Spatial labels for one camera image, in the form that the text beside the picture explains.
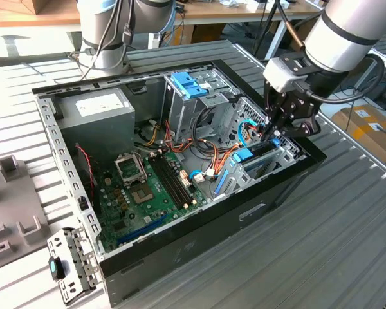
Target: slotted table surface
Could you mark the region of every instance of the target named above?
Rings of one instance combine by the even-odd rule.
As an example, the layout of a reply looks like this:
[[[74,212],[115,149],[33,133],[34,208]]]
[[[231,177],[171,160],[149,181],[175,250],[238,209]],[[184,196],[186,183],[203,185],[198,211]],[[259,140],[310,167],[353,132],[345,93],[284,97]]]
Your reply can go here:
[[[240,46],[209,42],[129,53],[137,72],[222,59],[259,93],[263,67]],[[52,232],[77,226],[30,94],[77,80],[76,64],[0,68],[0,157],[25,160]],[[382,308],[386,168],[324,117],[311,139],[328,159],[286,203],[126,301],[121,308]],[[63,308],[46,248],[0,268],[0,308]],[[70,308],[109,308],[101,287]]]

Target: motherboard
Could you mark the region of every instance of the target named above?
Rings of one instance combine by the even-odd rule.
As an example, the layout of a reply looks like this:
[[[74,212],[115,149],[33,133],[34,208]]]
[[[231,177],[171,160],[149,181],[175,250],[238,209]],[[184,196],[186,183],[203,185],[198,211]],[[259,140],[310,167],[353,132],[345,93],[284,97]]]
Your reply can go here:
[[[193,183],[186,186],[188,180],[180,176],[183,169],[174,153],[141,158],[140,165],[146,179],[129,185],[124,184],[123,177],[138,174],[138,167],[131,160],[120,166],[122,173],[112,164],[96,175],[100,189],[100,240],[106,252],[207,203]]]

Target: metal chassis frame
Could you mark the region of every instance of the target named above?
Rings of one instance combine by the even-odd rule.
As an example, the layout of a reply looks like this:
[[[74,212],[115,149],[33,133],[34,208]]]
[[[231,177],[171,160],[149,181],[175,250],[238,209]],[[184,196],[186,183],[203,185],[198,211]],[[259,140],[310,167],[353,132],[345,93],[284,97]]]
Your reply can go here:
[[[254,104],[260,106],[259,103],[263,102],[260,94],[223,61],[194,62],[168,68],[168,71],[161,69],[160,72],[163,72],[164,75],[176,70],[194,70],[195,68],[199,70],[208,65],[213,65],[225,74]],[[37,96],[37,104],[41,111],[42,121],[46,126],[46,134],[55,161],[58,168],[65,171],[64,174],[62,173],[62,177],[64,184],[68,186],[69,201],[72,205],[78,205],[76,210],[80,212],[81,209],[80,216],[88,220],[88,222],[85,222],[84,227],[93,244],[97,244],[96,237],[100,233],[101,227],[97,219],[94,218],[95,213],[89,206],[90,202],[84,188],[79,185],[81,181],[64,144],[50,104],[52,99],[59,95],[73,95],[84,90],[111,87],[115,84],[148,79],[158,75],[160,74],[157,72],[151,72],[148,74],[103,77],[91,81],[72,82],[64,84],[62,87],[50,86],[33,89],[33,94]],[[269,175],[264,181],[238,192],[234,197],[227,197],[223,200],[223,203],[217,203],[195,213],[194,216],[185,218],[178,224],[155,234],[154,237],[148,237],[139,243],[133,243],[131,247],[127,247],[114,255],[109,256],[109,254],[106,254],[98,257],[111,305],[114,306],[130,297],[153,280],[164,276],[279,206],[296,186],[326,158],[324,153],[307,138],[295,138],[293,142],[308,154],[307,158],[283,171]],[[86,197],[87,205],[81,204],[80,207],[78,199],[82,196]],[[252,216],[242,220],[243,216],[240,215],[243,213]],[[213,231],[211,237],[208,234],[209,229]],[[183,248],[186,254],[182,258],[180,254]],[[153,260],[162,260],[162,258],[168,257],[166,259],[167,263],[161,265],[161,267],[157,267],[155,262],[149,263],[149,266],[154,265],[157,271],[151,273],[150,276],[142,277],[140,274],[143,273],[143,269],[148,269],[146,267],[147,261],[149,259],[152,261],[154,256],[156,257]]]

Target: blue pcie slot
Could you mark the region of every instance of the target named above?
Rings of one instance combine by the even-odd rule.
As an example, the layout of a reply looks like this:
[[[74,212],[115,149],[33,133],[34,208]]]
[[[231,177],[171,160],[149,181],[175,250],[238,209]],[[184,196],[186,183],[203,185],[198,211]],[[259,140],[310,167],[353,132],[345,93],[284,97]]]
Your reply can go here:
[[[168,214],[164,215],[160,219],[157,219],[156,221],[150,222],[148,225],[145,225],[144,227],[141,227],[138,230],[132,231],[130,234],[127,234],[120,239],[117,240],[117,245],[121,243],[127,243],[128,241],[137,238],[140,235],[147,234],[148,232],[154,230],[156,227],[161,225],[163,223],[163,220],[168,216]]]
[[[219,194],[220,188],[221,188],[221,186],[223,185],[223,183],[225,182],[228,173],[229,173],[228,170],[225,170],[225,172],[223,173],[223,176],[221,177],[220,182],[219,182],[219,184],[217,185],[216,190],[214,191],[214,193],[215,193],[216,195]]]

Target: yellow wire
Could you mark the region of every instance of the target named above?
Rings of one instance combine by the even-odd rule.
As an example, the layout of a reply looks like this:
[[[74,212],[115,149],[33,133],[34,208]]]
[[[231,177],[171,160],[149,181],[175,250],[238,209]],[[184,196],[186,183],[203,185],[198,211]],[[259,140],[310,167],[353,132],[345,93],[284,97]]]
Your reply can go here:
[[[157,127],[155,126],[154,130],[153,130],[152,139],[148,143],[145,144],[146,146],[153,145],[154,141],[156,140],[156,133],[157,133]]]

